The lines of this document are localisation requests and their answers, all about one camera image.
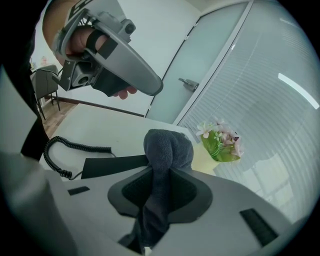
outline gray handheld device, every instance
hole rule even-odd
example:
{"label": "gray handheld device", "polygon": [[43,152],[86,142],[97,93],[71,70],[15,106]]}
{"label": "gray handheld device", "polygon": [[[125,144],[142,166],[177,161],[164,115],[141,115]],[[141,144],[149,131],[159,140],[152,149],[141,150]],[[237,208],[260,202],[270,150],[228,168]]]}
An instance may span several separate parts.
{"label": "gray handheld device", "polygon": [[[67,43],[79,26],[96,29],[88,38],[82,55],[66,54]],[[82,0],[68,14],[64,28],[55,36],[53,51],[66,61],[60,77],[52,77],[64,90],[91,85],[108,97],[132,86],[155,96],[163,82],[128,43],[136,26],[126,16],[117,0]],[[97,39],[106,42],[96,50]]]}

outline towel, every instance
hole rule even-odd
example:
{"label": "towel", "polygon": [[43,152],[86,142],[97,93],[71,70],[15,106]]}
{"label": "towel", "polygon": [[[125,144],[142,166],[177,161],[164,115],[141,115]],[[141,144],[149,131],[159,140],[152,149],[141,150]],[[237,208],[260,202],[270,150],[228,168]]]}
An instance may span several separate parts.
{"label": "towel", "polygon": [[170,168],[191,170],[194,151],[184,134],[159,129],[149,130],[143,147],[153,177],[151,194],[142,208],[142,246],[152,248],[169,228]]}

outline frosted glass door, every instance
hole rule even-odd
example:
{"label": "frosted glass door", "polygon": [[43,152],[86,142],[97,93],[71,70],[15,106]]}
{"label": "frosted glass door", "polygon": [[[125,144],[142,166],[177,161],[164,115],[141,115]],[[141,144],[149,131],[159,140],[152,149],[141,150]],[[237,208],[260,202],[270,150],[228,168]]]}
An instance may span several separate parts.
{"label": "frosted glass door", "polygon": [[243,14],[246,3],[231,5],[202,17],[173,60],[146,117],[172,124],[193,91],[179,79],[201,83]]}

